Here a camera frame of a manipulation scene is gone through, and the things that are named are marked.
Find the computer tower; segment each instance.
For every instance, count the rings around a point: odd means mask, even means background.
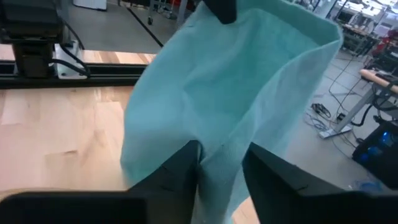
[[[398,189],[398,124],[384,122],[354,151],[353,159],[390,189]]]

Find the metal desk leg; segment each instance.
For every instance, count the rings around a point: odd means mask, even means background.
[[[187,8],[188,0],[182,0],[180,9],[178,9],[177,28],[180,28],[185,20],[185,10]]]
[[[155,0],[150,0],[150,5],[148,9],[148,25],[152,25],[154,23],[154,19],[152,18],[152,13],[155,9]]]
[[[350,124],[350,122],[352,121],[352,119],[355,117],[355,115],[363,108],[363,106],[365,106],[368,103],[371,103],[374,97],[374,93],[373,90],[370,89],[363,97],[362,99],[357,102],[357,104],[354,106],[353,109],[351,109],[347,116],[345,116],[345,118],[340,121],[340,123],[337,124],[337,126],[333,129],[330,128],[327,131],[321,131],[319,132],[319,135],[321,136],[321,138],[325,139],[328,137],[332,137],[338,134],[342,134],[345,133],[347,131],[350,131],[351,128],[348,126]]]

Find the workbench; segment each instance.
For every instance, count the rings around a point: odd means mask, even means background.
[[[367,93],[353,106],[353,108],[348,112],[348,114],[344,117],[342,121],[340,121],[334,128],[330,128],[327,131],[320,132],[320,136],[323,138],[328,138],[330,136],[334,136],[337,133],[345,132],[349,130],[348,125],[351,123],[353,118],[359,113],[359,111],[366,105],[373,102],[376,97],[376,93],[378,90],[382,90],[383,88],[387,87],[389,82],[379,78],[376,76],[375,71],[373,70],[366,70],[362,69],[359,71],[361,76],[365,80],[369,80],[372,82],[372,88],[368,90]],[[391,97],[398,98],[398,86],[393,85],[390,89]],[[393,104],[389,101],[384,101],[384,107],[393,106]],[[398,118],[398,108],[392,111],[386,111],[387,114],[392,116],[393,118]]]
[[[376,38],[361,29],[356,29],[347,24],[341,26],[344,36],[343,47],[356,57],[366,55],[379,42]]]
[[[153,54],[83,51],[89,63],[148,64]],[[13,60],[0,45],[0,60]],[[133,87],[0,90],[0,198],[25,190],[126,190],[119,158]],[[235,223],[258,223],[250,199]]]

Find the gray floor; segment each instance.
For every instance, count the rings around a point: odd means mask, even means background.
[[[132,10],[146,22],[146,10],[136,7]],[[125,8],[110,4],[107,12],[98,12],[72,7],[70,14],[71,25],[79,33],[87,49],[149,53],[160,50],[160,47]],[[175,21],[168,20],[160,14],[154,14],[154,25],[149,26],[149,29],[161,42],[166,43],[175,31]],[[312,102],[324,104],[330,110],[332,118],[343,111],[341,108],[338,110],[338,102],[328,92],[332,84],[332,93],[347,93],[353,89],[353,95],[345,99],[344,95],[338,97],[340,101],[343,101],[343,107],[346,110],[350,110],[371,87],[370,84],[360,80],[358,72],[363,68],[363,63],[351,62],[347,66],[350,58],[351,56],[344,52],[337,55],[325,72],[315,93],[316,97],[312,99]],[[360,122],[363,112],[364,109],[355,117],[354,120],[357,123]],[[373,115],[376,114],[377,111],[372,108],[364,126],[354,129],[357,137],[365,138],[377,127],[377,123],[373,121]],[[290,146],[284,155],[285,159],[347,190],[355,188],[356,181],[373,179],[366,170],[349,158],[354,147],[344,142],[342,136],[321,139],[318,131],[309,126],[306,121],[309,121],[308,116],[303,114],[303,119],[295,127]],[[356,145],[353,132],[345,136]]]
[[[351,59],[350,55],[339,52],[324,74],[315,93],[317,97],[311,101],[311,103],[324,104],[330,110],[332,118],[336,117],[337,112],[347,114],[347,111],[341,108],[338,110],[339,103],[328,92],[330,86],[331,92],[334,94],[348,93],[351,89],[353,90],[354,94],[348,95],[346,98],[345,95],[337,96],[337,99],[343,102],[342,105],[346,110],[350,110],[371,87],[369,83],[360,79],[358,72],[363,68],[363,63],[349,63],[349,59]],[[355,117],[356,123],[360,123],[364,110],[365,108]],[[315,115],[311,110],[306,112]],[[358,138],[366,138],[378,127],[373,120],[374,115],[377,115],[377,111],[371,108],[364,125],[354,128],[354,132],[345,134],[352,144],[357,146],[354,134]],[[383,112],[382,117],[391,119]],[[303,119],[298,122],[290,146],[285,153],[285,159],[346,190],[355,189],[356,181],[374,182],[374,177],[369,172],[350,159],[355,148],[347,143],[343,136],[321,139],[318,136],[318,131],[306,122],[310,123],[310,120],[306,114],[303,114]]]
[[[70,25],[88,50],[157,53],[159,45],[124,7],[108,4],[106,12],[71,6]],[[160,28],[164,18],[155,18]],[[166,42],[173,33],[159,35]]]

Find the light blue cloth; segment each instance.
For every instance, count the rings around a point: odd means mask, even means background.
[[[134,88],[121,157],[126,175],[136,183],[198,140],[192,223],[230,222],[249,196],[241,161],[250,142],[284,150],[340,45],[337,26],[287,2],[238,0],[230,25],[201,3]]]

